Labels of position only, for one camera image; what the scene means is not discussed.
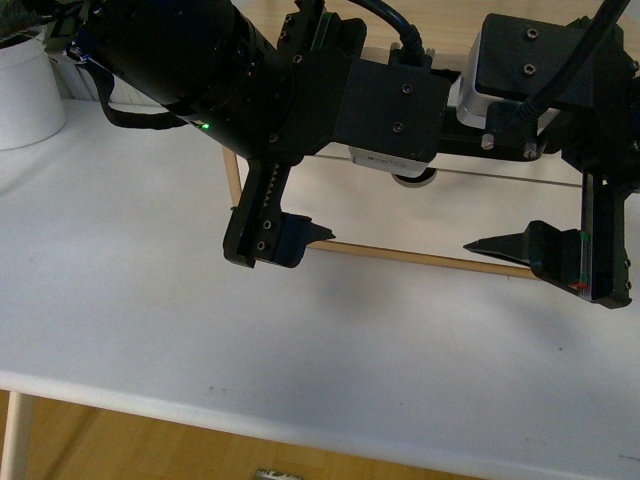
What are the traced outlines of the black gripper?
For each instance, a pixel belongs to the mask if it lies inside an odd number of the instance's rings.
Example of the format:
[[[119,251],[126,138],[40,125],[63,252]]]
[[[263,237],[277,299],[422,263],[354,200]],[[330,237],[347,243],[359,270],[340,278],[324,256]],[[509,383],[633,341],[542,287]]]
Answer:
[[[361,21],[300,2],[278,45],[288,76],[270,87],[281,103],[252,113],[250,126],[267,127],[236,147],[249,172],[225,258],[292,268],[309,244],[335,238],[280,206],[291,168],[329,143],[410,183],[433,175],[439,153],[513,162],[559,153],[582,175],[580,227],[534,221],[468,250],[525,266],[589,302],[628,305],[624,204],[639,189],[639,80],[617,25],[625,7],[605,1],[566,26],[491,14],[459,72],[434,68],[415,26],[383,2],[367,8],[401,39],[384,64],[362,58]]]

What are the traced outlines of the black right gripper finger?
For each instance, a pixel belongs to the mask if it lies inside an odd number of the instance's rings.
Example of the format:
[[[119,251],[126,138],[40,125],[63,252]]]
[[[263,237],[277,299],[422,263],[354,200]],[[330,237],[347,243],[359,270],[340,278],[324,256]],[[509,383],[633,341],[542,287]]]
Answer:
[[[590,234],[561,231],[531,221],[522,233],[482,238],[463,246],[469,252],[527,267],[539,280],[586,300],[590,293],[585,255]]]

